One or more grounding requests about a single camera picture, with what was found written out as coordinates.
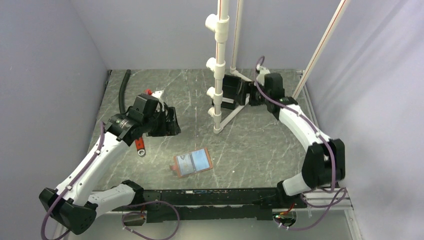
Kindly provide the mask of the black card tray box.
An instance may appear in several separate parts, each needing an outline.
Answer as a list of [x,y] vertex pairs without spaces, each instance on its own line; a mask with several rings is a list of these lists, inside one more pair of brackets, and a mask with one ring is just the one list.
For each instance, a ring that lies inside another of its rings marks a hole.
[[224,109],[234,110],[237,106],[245,106],[249,83],[241,77],[225,74],[222,80],[222,103]]

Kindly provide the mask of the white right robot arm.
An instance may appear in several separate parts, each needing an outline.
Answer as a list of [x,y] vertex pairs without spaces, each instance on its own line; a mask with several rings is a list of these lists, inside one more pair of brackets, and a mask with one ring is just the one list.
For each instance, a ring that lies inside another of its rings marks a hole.
[[276,203],[289,207],[295,196],[324,185],[332,188],[346,176],[345,144],[329,137],[304,114],[298,102],[286,96],[279,73],[261,73],[252,84],[251,101],[265,104],[279,122],[294,134],[305,150],[299,173],[277,184]]

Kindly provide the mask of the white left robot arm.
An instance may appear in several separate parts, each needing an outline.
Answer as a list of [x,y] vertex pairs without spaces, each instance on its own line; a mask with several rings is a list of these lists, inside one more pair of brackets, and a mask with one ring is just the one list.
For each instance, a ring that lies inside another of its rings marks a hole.
[[94,188],[110,165],[133,142],[147,137],[175,136],[181,133],[176,110],[164,102],[164,91],[139,94],[124,113],[100,124],[100,136],[86,157],[55,188],[45,188],[39,199],[46,210],[40,235],[47,239],[46,225],[54,219],[75,235],[84,233],[99,216],[127,206],[131,210],[145,204],[144,188],[131,180],[95,193]]

